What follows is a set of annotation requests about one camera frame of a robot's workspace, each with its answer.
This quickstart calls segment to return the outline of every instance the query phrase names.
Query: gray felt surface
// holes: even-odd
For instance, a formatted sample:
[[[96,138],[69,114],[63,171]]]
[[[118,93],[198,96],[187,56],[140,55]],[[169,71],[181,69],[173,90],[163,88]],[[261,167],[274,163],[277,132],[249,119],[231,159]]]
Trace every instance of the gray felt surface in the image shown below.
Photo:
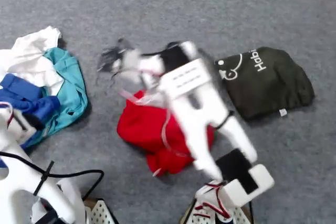
[[[208,179],[189,167],[153,178],[141,152],[120,139],[124,107],[108,77],[96,84],[97,55],[120,38],[143,51],[193,40],[214,57],[269,46],[286,50],[311,79],[313,106],[247,125],[259,161],[276,185],[254,203],[257,223],[336,223],[336,0],[0,0],[0,48],[16,37],[58,27],[80,60],[92,108],[31,154],[54,172],[100,168],[93,196],[104,197],[120,223],[177,223]],[[214,157],[229,151],[219,138]],[[83,191],[94,177],[78,180]],[[25,211],[28,219],[28,200]]]

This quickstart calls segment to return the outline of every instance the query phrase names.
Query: white label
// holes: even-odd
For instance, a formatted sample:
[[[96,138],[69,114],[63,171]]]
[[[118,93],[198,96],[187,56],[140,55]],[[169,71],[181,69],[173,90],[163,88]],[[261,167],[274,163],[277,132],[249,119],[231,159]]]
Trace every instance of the white label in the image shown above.
[[[286,109],[281,109],[279,110],[281,116],[287,115],[287,110]]]

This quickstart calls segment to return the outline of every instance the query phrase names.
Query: black cable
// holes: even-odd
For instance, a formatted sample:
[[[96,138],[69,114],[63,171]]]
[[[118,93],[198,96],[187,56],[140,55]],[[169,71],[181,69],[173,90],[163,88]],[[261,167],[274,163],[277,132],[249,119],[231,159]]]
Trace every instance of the black cable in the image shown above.
[[[18,155],[15,155],[15,154],[12,154],[12,153],[7,153],[7,152],[0,152],[0,156],[15,158],[15,159],[21,161],[22,163],[24,163],[25,165],[28,165],[30,168],[38,171],[41,174],[46,173],[45,170],[41,169],[37,165],[29,162],[28,160],[26,160],[23,157],[20,157]],[[52,174],[52,173],[50,173],[48,177],[51,177],[51,178],[72,178],[72,177],[78,177],[78,176],[81,176],[81,175],[91,174],[91,173],[99,173],[100,176],[97,179],[97,181],[91,186],[91,188],[87,191],[87,193],[82,197],[82,200],[86,200],[89,197],[90,193],[98,186],[98,184],[103,179],[104,171],[98,170],[98,169],[93,169],[93,170],[84,170],[82,172],[70,173],[70,174]]]
[[[248,203],[249,209],[250,209],[250,215],[251,215],[251,224],[254,224],[254,215],[253,215],[253,207],[252,207],[252,201]]]
[[[41,190],[41,187],[42,187],[43,183],[50,176],[50,171],[51,171],[51,168],[53,167],[54,163],[55,163],[54,161],[51,161],[47,170],[46,170],[46,172],[42,173],[41,181],[40,181],[40,183],[38,183],[38,186],[36,187],[35,192],[33,193],[34,196],[37,196],[38,192]]]

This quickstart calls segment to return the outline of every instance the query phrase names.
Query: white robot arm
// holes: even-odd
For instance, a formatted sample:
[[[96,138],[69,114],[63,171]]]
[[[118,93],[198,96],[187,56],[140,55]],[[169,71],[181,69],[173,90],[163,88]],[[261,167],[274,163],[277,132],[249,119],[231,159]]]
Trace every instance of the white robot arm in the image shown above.
[[[171,43],[165,50],[147,55],[125,47],[116,52],[119,54],[115,57],[112,70],[119,71],[121,75],[133,78],[134,81],[142,80],[147,89],[156,89],[168,103],[168,109],[174,114],[185,135],[196,169],[203,170],[218,182],[229,180],[220,191],[227,206],[240,207],[273,186],[274,180],[265,166],[253,166],[257,161],[257,152],[238,120],[223,103],[192,42]],[[129,68],[136,68],[140,75],[134,72],[132,75],[123,73],[123,69]],[[197,108],[190,96],[197,100]],[[226,155],[226,162],[239,171],[217,166],[213,160],[206,139],[206,126],[209,124],[225,135],[232,147],[238,150]]]
[[[27,127],[28,123],[22,114],[18,111],[16,113],[20,122],[24,123]],[[3,116],[0,116],[0,151],[20,156],[22,159],[31,162],[7,127],[7,120]],[[8,176],[0,178],[1,219],[6,224],[24,224],[26,219],[20,208],[21,203],[15,197],[15,194],[20,190],[33,194],[41,182],[41,173],[15,158],[2,156],[1,159],[9,169]],[[75,222],[74,206],[51,178],[46,179],[37,196],[46,199],[56,212],[59,213],[59,217],[65,223]]]

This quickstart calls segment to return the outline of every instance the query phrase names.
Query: red cloth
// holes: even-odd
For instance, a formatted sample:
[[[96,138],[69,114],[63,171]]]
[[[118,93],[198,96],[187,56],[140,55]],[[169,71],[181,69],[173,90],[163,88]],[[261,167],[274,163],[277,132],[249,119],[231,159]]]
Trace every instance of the red cloth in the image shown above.
[[[139,91],[134,96],[143,97],[143,91]],[[153,106],[136,105],[127,100],[118,126],[117,133],[128,143],[132,143],[147,151],[146,158],[150,170],[157,176],[165,172],[171,174],[179,173],[193,159],[184,141],[184,135],[172,115],[166,126],[166,138],[172,150],[165,147],[161,138],[161,129],[166,120],[166,109]],[[214,130],[207,127],[207,137],[209,148],[214,140]]]

